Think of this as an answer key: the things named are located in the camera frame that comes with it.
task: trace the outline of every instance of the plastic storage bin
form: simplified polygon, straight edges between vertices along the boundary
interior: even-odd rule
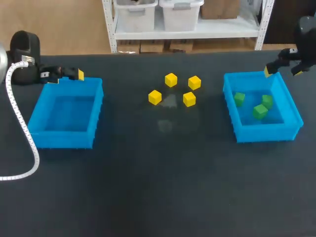
[[[114,0],[119,21],[125,32],[154,31],[157,5],[158,0],[139,0],[138,4],[132,0]]]
[[[92,148],[103,101],[102,80],[46,84],[28,128],[38,148]]]
[[[193,31],[204,0],[159,0],[166,31]]]
[[[264,72],[229,73],[224,76],[224,95],[237,142],[294,140],[303,120],[280,73],[266,78]],[[245,101],[237,107],[236,92]],[[253,117],[253,107],[261,104],[263,94],[272,95],[273,106],[262,120]]]

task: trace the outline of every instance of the green block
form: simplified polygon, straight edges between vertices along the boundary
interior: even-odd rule
[[[234,96],[236,106],[238,107],[242,106],[243,102],[245,101],[245,97],[246,95],[244,93],[236,92]]]
[[[266,107],[268,110],[272,108],[273,105],[273,98],[271,95],[263,95],[262,96],[262,103],[264,107]]]
[[[256,107],[253,108],[253,116],[258,119],[261,120],[263,119],[268,113],[268,109],[264,106],[264,105],[257,105]]]

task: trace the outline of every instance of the white shelf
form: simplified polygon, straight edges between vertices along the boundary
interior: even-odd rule
[[[258,37],[259,24],[252,12],[243,8],[236,19],[202,20],[199,18],[194,31],[166,32],[162,10],[156,8],[155,30],[153,32],[124,32],[118,18],[115,27],[117,40],[166,40],[166,39],[211,39],[211,38],[247,38]]]

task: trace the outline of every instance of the floor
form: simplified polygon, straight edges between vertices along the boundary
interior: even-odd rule
[[[110,54],[101,0],[1,0],[0,42],[25,30],[39,36],[42,55]],[[193,52],[250,51],[254,39],[196,40]],[[294,45],[268,44],[264,50]]]

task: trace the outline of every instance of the blue plastic bin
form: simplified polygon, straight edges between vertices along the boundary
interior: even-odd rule
[[[280,73],[266,78],[264,72],[229,73],[224,75],[223,92],[237,142],[294,140],[303,120]],[[245,93],[237,107],[236,92]],[[261,104],[262,95],[273,96],[273,107],[262,120],[253,117],[253,107]]]
[[[46,84],[28,124],[38,148],[92,148],[103,101],[102,80]]]

